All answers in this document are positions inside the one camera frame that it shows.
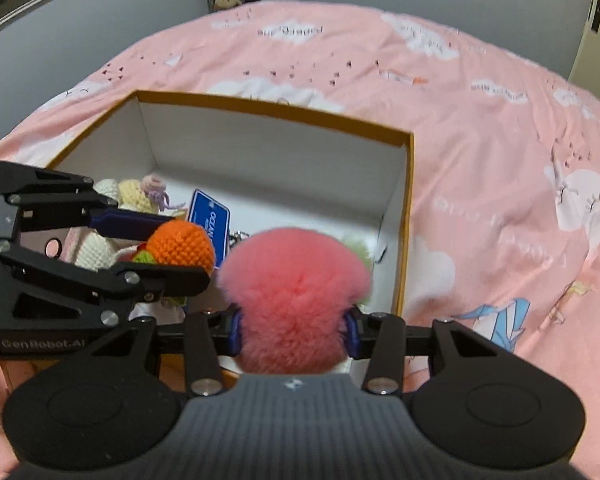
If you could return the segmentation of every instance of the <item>green fluffy plush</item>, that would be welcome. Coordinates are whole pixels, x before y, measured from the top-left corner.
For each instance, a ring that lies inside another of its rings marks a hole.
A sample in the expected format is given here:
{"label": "green fluffy plush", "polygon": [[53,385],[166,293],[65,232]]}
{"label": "green fluffy plush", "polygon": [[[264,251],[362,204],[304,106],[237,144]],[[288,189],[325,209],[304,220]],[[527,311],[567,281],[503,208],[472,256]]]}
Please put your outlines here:
{"label": "green fluffy plush", "polygon": [[[369,270],[369,272],[373,272],[374,258],[371,252],[369,251],[368,245],[365,243],[364,240],[353,236],[345,236],[340,241],[357,254],[360,260],[362,260],[362,262],[365,264],[365,267]],[[369,298],[364,298],[360,301],[360,305],[367,304],[368,301]]]}

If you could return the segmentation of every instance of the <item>purple crocheted octopus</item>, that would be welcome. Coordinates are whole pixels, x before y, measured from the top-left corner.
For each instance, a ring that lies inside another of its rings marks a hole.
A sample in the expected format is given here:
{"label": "purple crocheted octopus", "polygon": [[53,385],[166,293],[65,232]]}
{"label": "purple crocheted octopus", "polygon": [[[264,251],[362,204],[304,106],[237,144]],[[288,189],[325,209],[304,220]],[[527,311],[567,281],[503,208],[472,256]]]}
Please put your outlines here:
{"label": "purple crocheted octopus", "polygon": [[171,205],[169,201],[169,195],[167,195],[167,186],[155,175],[147,175],[140,182],[140,189],[144,191],[147,198],[158,206],[160,211],[165,209],[181,209],[184,207],[184,203],[178,205]]}

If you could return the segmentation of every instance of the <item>pink bedsheet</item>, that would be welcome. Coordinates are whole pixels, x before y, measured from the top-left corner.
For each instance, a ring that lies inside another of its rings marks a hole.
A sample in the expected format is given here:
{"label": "pink bedsheet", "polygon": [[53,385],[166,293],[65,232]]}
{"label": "pink bedsheet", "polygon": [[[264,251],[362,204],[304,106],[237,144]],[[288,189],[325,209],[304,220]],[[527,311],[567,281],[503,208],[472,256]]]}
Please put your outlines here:
{"label": "pink bedsheet", "polygon": [[[0,158],[48,163],[135,89],[271,100],[413,131],[405,318],[454,316],[567,382],[588,416],[574,463],[600,479],[597,99],[413,16],[265,2],[139,41],[23,121]],[[411,384],[422,368],[410,361]]]}

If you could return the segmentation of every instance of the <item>blue tag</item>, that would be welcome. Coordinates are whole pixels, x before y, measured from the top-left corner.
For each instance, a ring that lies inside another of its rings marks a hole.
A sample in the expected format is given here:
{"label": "blue tag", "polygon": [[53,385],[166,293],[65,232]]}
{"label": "blue tag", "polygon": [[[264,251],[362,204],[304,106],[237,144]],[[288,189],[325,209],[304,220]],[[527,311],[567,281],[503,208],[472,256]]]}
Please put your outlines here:
{"label": "blue tag", "polygon": [[229,247],[229,209],[199,189],[193,193],[189,221],[205,228],[216,251],[216,269]]}

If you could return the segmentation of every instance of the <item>pink pom-pom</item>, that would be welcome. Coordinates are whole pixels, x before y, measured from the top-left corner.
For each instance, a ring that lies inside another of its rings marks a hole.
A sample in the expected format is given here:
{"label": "pink pom-pom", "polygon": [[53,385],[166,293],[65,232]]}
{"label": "pink pom-pom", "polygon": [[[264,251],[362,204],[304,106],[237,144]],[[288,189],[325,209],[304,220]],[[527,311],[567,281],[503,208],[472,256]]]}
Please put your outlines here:
{"label": "pink pom-pom", "polygon": [[218,284],[242,308],[245,372],[318,374],[346,358],[342,317],[368,296],[371,276],[335,238],[280,228],[236,245]]}

